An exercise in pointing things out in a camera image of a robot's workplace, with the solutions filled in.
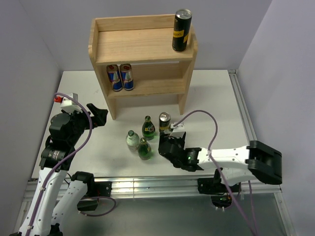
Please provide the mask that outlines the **black yellow Schweppes can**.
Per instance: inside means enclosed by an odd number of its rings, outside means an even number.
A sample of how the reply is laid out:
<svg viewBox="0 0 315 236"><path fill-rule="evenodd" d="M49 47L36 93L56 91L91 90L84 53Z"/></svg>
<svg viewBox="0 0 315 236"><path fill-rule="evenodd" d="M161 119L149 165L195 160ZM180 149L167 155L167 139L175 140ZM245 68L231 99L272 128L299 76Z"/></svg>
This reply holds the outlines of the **black yellow Schweppes can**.
<svg viewBox="0 0 315 236"><path fill-rule="evenodd" d="M192 13L188 9L179 9L175 13L172 48L176 52L183 52L188 43Z"/></svg>

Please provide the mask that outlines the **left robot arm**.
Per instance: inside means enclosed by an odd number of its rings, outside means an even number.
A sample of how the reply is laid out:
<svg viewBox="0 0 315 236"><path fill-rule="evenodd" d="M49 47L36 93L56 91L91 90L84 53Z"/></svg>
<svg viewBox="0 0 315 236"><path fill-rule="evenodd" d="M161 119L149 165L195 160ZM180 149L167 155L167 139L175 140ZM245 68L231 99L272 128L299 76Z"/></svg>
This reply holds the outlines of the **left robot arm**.
<svg viewBox="0 0 315 236"><path fill-rule="evenodd" d="M71 208L84 197L95 197L96 184L92 173L72 175L66 193L57 200L59 190L77 153L75 148L85 130L92 131L106 124L107 109L92 103L87 108L71 105L50 121L45 148L41 154L37 187L29 212L15 233L17 236L61 236L62 221Z"/></svg>

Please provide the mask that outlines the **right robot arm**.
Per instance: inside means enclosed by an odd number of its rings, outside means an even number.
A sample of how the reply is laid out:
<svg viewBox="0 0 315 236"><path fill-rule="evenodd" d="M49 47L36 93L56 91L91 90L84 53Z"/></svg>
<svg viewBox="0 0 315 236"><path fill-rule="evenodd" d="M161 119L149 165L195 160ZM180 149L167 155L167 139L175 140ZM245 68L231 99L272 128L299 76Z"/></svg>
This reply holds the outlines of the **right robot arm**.
<svg viewBox="0 0 315 236"><path fill-rule="evenodd" d="M260 141L248 146L209 151L202 147L185 148L186 132L161 133L158 152L175 168L188 172L221 168L223 175L213 179L217 191L239 182L257 179L270 185L282 184L282 153Z"/></svg>

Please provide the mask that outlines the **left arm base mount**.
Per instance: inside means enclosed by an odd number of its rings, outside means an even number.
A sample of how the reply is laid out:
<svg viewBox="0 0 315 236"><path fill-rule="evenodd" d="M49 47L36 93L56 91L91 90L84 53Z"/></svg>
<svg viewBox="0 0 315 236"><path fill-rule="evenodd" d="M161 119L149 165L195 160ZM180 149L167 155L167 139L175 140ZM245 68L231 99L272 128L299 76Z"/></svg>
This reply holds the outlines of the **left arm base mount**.
<svg viewBox="0 0 315 236"><path fill-rule="evenodd" d="M90 199L90 197L110 197L112 189L111 181L95 182L92 190L84 195L83 199L77 204L79 211L94 211L99 205L99 199Z"/></svg>

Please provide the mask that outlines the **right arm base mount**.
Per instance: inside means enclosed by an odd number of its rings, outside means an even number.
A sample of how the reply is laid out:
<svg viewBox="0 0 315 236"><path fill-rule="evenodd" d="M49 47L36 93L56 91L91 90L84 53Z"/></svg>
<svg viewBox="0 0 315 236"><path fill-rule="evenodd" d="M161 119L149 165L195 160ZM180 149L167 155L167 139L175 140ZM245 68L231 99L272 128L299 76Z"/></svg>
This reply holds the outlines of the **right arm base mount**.
<svg viewBox="0 0 315 236"><path fill-rule="evenodd" d="M233 204L233 199L226 186L220 182L215 182L212 178L198 178L199 194L210 195L211 204L215 210L225 211Z"/></svg>

